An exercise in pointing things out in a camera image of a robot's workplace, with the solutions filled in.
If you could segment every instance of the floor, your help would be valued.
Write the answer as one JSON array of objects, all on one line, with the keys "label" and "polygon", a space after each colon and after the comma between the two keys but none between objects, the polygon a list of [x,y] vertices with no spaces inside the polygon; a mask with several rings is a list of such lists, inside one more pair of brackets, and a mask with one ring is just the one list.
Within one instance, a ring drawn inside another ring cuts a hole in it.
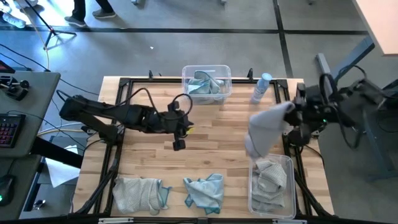
[{"label": "floor", "polygon": [[[279,3],[283,22],[279,26],[274,2]],[[98,5],[87,1],[86,23],[91,29],[66,27],[63,17],[70,15],[72,1],[39,0],[41,6],[36,7],[56,29],[77,31],[76,36],[62,34],[60,40],[52,38],[49,69],[61,73],[71,84],[96,93],[100,91],[103,76],[147,75],[149,70],[163,76],[180,76],[184,66],[201,64],[228,65],[234,77],[245,77],[253,68],[255,77],[268,72],[276,78],[303,78],[306,85],[314,85],[319,77],[315,55],[323,52],[333,67],[365,37],[364,32],[352,31],[366,30],[349,0],[317,0],[312,6],[307,0],[228,0],[225,6],[217,0],[146,0],[140,6],[128,0],[110,3],[119,16],[99,21],[91,15]],[[27,12],[39,30],[44,31],[32,11]],[[26,19],[17,10],[13,13]],[[282,26],[285,30],[312,30],[312,34],[280,35],[278,30]],[[0,24],[0,30],[2,44],[47,66],[42,43],[32,29],[21,31]],[[344,32],[336,35],[325,30]],[[46,38],[47,32],[40,35]],[[5,49],[0,52],[40,70]],[[397,78],[398,58],[381,57],[377,47],[358,65],[378,86],[383,87]],[[339,86],[350,85],[358,78],[361,74],[352,70]],[[64,83],[60,83],[58,89],[96,98]],[[54,100],[62,105],[57,96]],[[46,119],[60,124],[53,104]],[[397,223],[398,179],[366,182],[366,176],[376,172],[367,140],[362,141],[358,151],[351,151],[337,127],[330,125],[322,132],[319,142],[335,213],[343,218]]]}]

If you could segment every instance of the clear plastic bin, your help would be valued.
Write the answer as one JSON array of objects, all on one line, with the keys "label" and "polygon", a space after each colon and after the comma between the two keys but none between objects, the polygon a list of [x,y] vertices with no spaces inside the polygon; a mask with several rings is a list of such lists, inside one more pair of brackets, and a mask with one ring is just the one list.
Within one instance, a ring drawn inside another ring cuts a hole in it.
[{"label": "clear plastic bin", "polygon": [[[223,80],[219,94],[189,94],[188,83],[196,71],[203,71],[216,80]],[[223,104],[232,93],[231,69],[226,65],[187,65],[182,69],[182,90],[189,94],[194,104]]]},{"label": "clear plastic bin", "polygon": [[296,216],[296,193],[295,193],[295,182],[294,182],[294,167],[293,161],[288,156],[268,154],[267,157],[259,159],[260,161],[273,161],[278,162],[282,165],[286,176],[286,189],[283,192],[285,207],[283,209],[275,209],[268,212],[255,211],[252,208],[252,174],[253,166],[256,165],[255,161],[250,160],[249,168],[249,211],[252,214],[266,218],[278,218],[278,219],[293,219]]}]

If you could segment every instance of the plastic container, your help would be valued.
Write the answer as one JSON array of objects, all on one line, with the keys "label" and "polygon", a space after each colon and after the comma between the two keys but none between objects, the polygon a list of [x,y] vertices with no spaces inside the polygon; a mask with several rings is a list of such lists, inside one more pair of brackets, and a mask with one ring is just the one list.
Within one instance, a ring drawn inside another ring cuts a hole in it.
[{"label": "plastic container", "polygon": [[269,86],[269,82],[272,80],[272,76],[268,73],[263,73],[261,75],[261,79],[259,79],[257,81],[257,85],[254,88],[254,93],[251,97],[250,102],[257,104],[260,103],[261,98],[264,96],[264,94],[266,93],[268,86]]},{"label": "plastic container", "polygon": [[284,195],[284,203],[285,207],[283,209],[275,209],[268,212],[263,211],[255,211],[252,208],[252,174],[253,174],[253,166],[256,165],[255,161],[250,160],[249,167],[249,211],[252,214],[258,215],[260,217],[266,218],[278,218],[278,219],[293,219],[296,216],[296,193],[295,193],[295,182],[294,182],[294,167],[293,161],[288,156],[274,155],[268,154],[265,158],[258,159],[259,161],[272,161],[278,162],[282,165],[286,176],[286,189],[283,192]]},{"label": "plastic container", "polygon": [[[188,82],[196,71],[206,72],[216,80],[223,80],[219,94],[189,94]],[[231,69],[226,65],[187,65],[182,69],[182,90],[189,94],[194,104],[223,104],[232,93]]]}]

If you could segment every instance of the wooden tabletop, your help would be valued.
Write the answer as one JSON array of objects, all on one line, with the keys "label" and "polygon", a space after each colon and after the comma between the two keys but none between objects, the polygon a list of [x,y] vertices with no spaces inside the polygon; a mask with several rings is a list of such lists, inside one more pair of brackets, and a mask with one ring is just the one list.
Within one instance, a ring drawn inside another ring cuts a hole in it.
[{"label": "wooden tabletop", "polygon": [[[120,77],[104,77],[99,101],[114,104]],[[295,89],[302,79],[288,79],[290,97],[295,96]],[[167,111],[175,95],[182,92],[179,83],[135,83],[134,90],[146,87],[150,91],[159,111]],[[187,148],[175,152],[172,149],[171,134],[144,134],[126,130],[122,159],[119,167],[121,177],[157,178],[164,181],[164,186],[173,187],[167,205],[158,217],[204,217],[203,209],[192,206],[187,208],[184,200],[187,191],[183,186],[183,178],[206,178],[212,173],[224,175],[224,202],[221,213],[209,217],[219,218],[259,218],[248,210],[248,174],[249,159],[244,147],[244,136],[248,130],[248,119],[259,111],[268,110],[275,105],[274,89],[270,86],[259,105],[249,103],[254,85],[233,84],[232,95],[223,106],[195,105],[188,115],[194,122],[193,133],[185,138]],[[138,93],[131,103],[149,105],[147,95]],[[180,102],[187,108],[187,102]],[[94,136],[88,144],[98,139]],[[319,150],[317,141],[310,146]],[[85,152],[81,166],[73,203],[79,209],[92,194],[100,179],[105,145],[92,145]],[[281,141],[271,152],[284,154]],[[333,213],[325,171],[320,157],[310,150],[302,153],[303,165],[308,188],[324,208]],[[297,187],[300,208],[304,212],[300,189]],[[103,198],[102,208],[106,203]],[[113,205],[112,216],[124,216]],[[136,212],[128,216],[150,217],[149,212]]]},{"label": "wooden tabletop", "polygon": [[398,56],[398,1],[353,0],[375,43],[384,56]]}]

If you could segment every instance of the shoe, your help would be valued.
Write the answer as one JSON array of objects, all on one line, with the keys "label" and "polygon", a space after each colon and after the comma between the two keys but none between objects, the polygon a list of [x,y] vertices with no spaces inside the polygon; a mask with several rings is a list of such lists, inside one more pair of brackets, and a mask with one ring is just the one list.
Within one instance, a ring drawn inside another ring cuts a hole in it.
[{"label": "shoe", "polygon": [[67,17],[65,17],[64,19],[65,19],[65,21],[66,21],[67,23],[76,25],[76,26],[78,26],[78,27],[86,27],[86,26],[87,26],[87,24],[86,24],[84,21],[83,21],[83,22],[82,22],[82,21],[79,21],[79,20],[73,18],[72,16],[67,16]]},{"label": "shoe", "polygon": [[0,11],[4,13],[10,13],[12,9],[8,5],[5,5],[3,2],[0,2]]},{"label": "shoe", "polygon": [[2,19],[4,19],[4,21],[8,22],[11,25],[14,25],[20,29],[24,28],[26,26],[26,22],[23,21],[22,19],[18,19],[16,17],[14,17],[13,15],[10,15],[8,13],[4,13],[2,15]]},{"label": "shoe", "polygon": [[93,16],[97,19],[106,19],[116,17],[115,12],[104,12],[102,9],[94,11]]},{"label": "shoe", "polygon": [[[32,7],[35,7],[39,0],[27,0],[27,1],[29,1]],[[29,7],[29,5],[25,2],[25,0],[14,0],[14,5],[17,9]]]}]

